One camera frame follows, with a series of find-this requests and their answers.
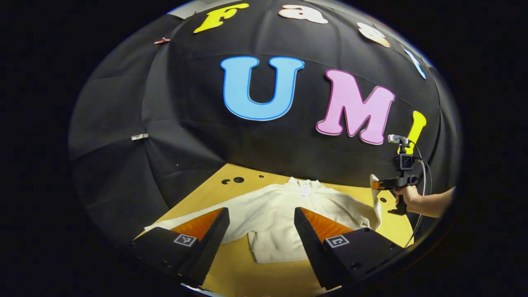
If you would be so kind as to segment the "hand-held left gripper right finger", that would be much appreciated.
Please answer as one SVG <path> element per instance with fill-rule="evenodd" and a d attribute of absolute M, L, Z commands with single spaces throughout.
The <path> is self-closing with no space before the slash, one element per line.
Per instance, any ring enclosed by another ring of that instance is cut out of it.
<path fill-rule="evenodd" d="M 294 225 L 319 285 L 327 290 L 374 275 L 404 251 L 371 228 L 352 229 L 305 207 L 295 208 Z"/>

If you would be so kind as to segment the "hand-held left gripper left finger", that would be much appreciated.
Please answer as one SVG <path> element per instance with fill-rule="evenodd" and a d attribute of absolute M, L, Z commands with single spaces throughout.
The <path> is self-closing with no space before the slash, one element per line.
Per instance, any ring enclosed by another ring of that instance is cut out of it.
<path fill-rule="evenodd" d="M 126 245 L 126 252 L 165 278 L 197 288 L 229 225 L 229 210 L 220 207 L 170 229 L 155 227 Z"/>

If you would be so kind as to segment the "white sweatshirt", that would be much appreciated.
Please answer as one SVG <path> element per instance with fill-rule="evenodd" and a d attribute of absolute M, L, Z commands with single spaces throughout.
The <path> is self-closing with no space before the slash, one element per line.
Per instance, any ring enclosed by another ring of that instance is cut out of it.
<path fill-rule="evenodd" d="M 225 202 L 145 227 L 172 229 L 221 207 L 229 210 L 230 224 L 222 243 L 245 236 L 257 263 L 303 261 L 307 255 L 294 224 L 296 207 L 303 207 L 351 229 L 377 230 L 382 224 L 377 190 L 372 192 L 373 205 L 366 205 L 326 187 L 319 181 L 291 177 L 285 184 L 271 184 Z"/>

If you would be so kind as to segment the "black backdrop cloth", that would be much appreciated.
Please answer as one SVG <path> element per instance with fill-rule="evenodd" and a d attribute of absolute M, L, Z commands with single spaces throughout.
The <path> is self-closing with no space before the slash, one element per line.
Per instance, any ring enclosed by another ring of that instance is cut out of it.
<path fill-rule="evenodd" d="M 366 99 L 376 86 L 394 93 L 385 134 L 405 135 L 414 111 L 427 124 L 417 140 L 432 190 L 457 182 L 462 127 L 454 98 L 423 54 L 364 12 L 330 0 L 238 0 L 223 25 L 194 33 L 214 8 L 187 18 L 167 14 L 115 48 L 85 83 L 68 134 L 68 157 L 87 214 L 115 245 L 175 207 L 226 164 L 271 174 L 368 187 L 394 173 L 396 146 L 364 142 L 361 127 L 316 129 L 328 109 L 328 70 L 350 73 Z M 170 42 L 155 45 L 163 37 Z M 224 59 L 258 60 L 248 83 L 256 105 L 275 95 L 275 57 L 298 59 L 292 104 L 268 121 L 241 118 L 223 98 Z M 131 136 L 149 138 L 132 141 Z"/>

